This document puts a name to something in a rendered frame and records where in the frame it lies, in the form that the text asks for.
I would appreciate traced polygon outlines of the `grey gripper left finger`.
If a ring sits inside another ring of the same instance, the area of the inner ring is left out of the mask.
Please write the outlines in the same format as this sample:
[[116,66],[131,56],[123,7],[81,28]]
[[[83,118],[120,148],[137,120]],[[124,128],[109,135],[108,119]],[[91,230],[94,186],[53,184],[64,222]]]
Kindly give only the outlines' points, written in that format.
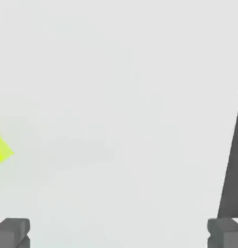
[[28,218],[6,218],[0,223],[0,248],[30,248]]

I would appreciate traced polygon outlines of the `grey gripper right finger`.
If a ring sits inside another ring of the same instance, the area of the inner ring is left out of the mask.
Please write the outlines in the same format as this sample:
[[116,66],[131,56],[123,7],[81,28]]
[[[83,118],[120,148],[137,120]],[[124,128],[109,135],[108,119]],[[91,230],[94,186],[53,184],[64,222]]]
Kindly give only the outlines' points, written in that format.
[[210,218],[207,248],[238,248],[238,223],[231,218]]

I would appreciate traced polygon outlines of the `small yellow cube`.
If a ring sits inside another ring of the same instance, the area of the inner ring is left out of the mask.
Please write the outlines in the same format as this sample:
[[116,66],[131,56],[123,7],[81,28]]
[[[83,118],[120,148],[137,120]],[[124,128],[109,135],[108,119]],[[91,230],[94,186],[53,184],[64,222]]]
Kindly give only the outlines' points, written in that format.
[[7,160],[14,152],[0,136],[0,163]]

